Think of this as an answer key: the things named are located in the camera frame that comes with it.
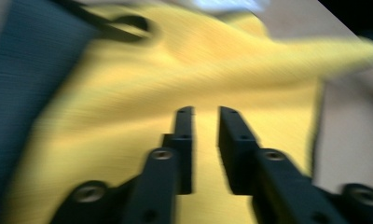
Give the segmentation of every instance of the dark blue fabric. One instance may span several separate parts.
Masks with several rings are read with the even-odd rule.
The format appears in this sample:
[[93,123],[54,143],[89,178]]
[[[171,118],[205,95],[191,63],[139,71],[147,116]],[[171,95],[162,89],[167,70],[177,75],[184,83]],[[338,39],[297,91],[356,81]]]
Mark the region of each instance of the dark blue fabric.
[[35,118],[95,34],[50,1],[13,1],[0,35],[0,205]]

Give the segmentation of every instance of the yellow towel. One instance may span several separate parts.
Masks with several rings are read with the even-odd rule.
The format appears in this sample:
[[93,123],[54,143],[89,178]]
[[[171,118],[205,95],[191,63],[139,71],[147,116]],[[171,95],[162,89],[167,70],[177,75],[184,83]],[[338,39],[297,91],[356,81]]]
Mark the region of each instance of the yellow towel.
[[251,14],[219,21],[177,7],[91,7],[106,18],[148,18],[143,43],[94,40],[46,108],[7,196],[5,223],[48,223],[76,185],[117,186],[195,106],[195,193],[178,197],[181,224],[254,223],[248,197],[230,193],[216,148],[218,106],[241,111],[263,147],[310,174],[317,103],[326,78],[371,66],[373,44],[347,38],[275,41]]

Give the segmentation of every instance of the black strap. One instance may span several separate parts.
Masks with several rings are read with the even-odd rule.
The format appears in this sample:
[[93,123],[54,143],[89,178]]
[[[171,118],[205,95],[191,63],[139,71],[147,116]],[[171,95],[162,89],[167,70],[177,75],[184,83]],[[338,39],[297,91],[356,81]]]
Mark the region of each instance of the black strap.
[[99,30],[103,32],[103,38],[112,39],[116,41],[122,42],[135,42],[144,39],[143,36],[134,35],[129,32],[123,31],[111,25],[111,23],[116,24],[126,24],[130,26],[137,27],[143,31],[150,32],[150,26],[147,20],[141,16],[136,15],[126,15],[121,16],[113,21],[110,21],[106,18],[97,16],[88,12],[86,9],[83,8],[83,4],[77,3],[75,1],[70,0],[51,0],[56,4],[60,5],[61,7],[68,10],[70,13],[74,14],[75,16],[79,17],[80,19],[90,23],[91,25],[97,27]]

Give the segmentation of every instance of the yellow cloth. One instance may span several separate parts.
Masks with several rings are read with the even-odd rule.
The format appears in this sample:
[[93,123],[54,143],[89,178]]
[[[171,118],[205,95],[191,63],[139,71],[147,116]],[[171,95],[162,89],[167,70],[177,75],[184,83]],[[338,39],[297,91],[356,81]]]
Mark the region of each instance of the yellow cloth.
[[242,112],[264,147],[310,173],[323,80],[373,64],[373,44],[346,38],[270,39],[252,15],[219,21],[176,7],[92,7],[150,19],[150,40],[94,40],[36,121],[7,198],[6,223],[48,223],[76,185],[117,186],[172,130],[174,111],[195,107],[195,193],[178,197],[181,224],[254,223],[248,197],[228,190],[216,148],[218,106]]

